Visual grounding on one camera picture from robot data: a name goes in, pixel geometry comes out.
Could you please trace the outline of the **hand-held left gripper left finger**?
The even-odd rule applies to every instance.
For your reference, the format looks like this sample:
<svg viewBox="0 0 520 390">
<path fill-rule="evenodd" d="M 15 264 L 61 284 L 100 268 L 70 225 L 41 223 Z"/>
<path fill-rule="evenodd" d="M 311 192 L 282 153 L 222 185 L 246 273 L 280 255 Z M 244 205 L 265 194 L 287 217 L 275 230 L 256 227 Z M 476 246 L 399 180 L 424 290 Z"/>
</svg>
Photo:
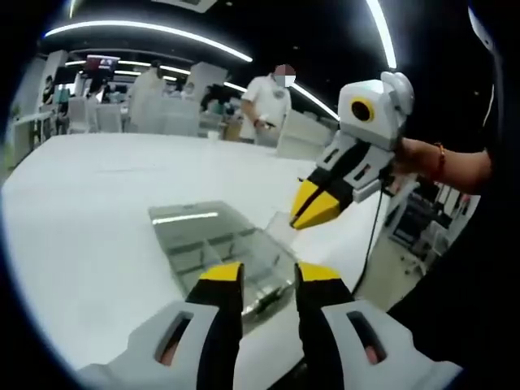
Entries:
<svg viewBox="0 0 520 390">
<path fill-rule="evenodd" d="M 107 364 L 80 369 L 84 389 L 230 389 L 242 338 L 244 266 L 203 272 L 183 301 L 174 301 L 128 337 Z"/>
</svg>

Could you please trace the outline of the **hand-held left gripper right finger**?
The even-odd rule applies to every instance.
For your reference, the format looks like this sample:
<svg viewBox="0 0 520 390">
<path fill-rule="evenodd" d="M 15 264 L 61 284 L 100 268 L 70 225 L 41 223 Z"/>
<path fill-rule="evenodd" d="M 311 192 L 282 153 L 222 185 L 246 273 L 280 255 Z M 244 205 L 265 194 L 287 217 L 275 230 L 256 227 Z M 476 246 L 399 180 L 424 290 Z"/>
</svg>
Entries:
<svg viewBox="0 0 520 390">
<path fill-rule="evenodd" d="M 412 332 L 366 300 L 356 300 L 327 266 L 294 267 L 299 336 L 316 389 L 451 389 L 462 368 L 436 362 Z"/>
</svg>

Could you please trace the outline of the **person's right hand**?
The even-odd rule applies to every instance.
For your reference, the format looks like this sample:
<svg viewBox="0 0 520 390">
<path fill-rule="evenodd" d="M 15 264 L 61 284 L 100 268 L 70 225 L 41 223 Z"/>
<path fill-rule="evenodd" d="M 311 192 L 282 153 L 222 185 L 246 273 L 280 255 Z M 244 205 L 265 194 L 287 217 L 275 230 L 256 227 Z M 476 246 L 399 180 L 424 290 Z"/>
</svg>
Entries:
<svg viewBox="0 0 520 390">
<path fill-rule="evenodd" d="M 430 176 L 436 169 L 440 149 L 423 141 L 403 137 L 393 160 L 392 193 L 397 193 L 405 184 L 408 175 Z"/>
</svg>

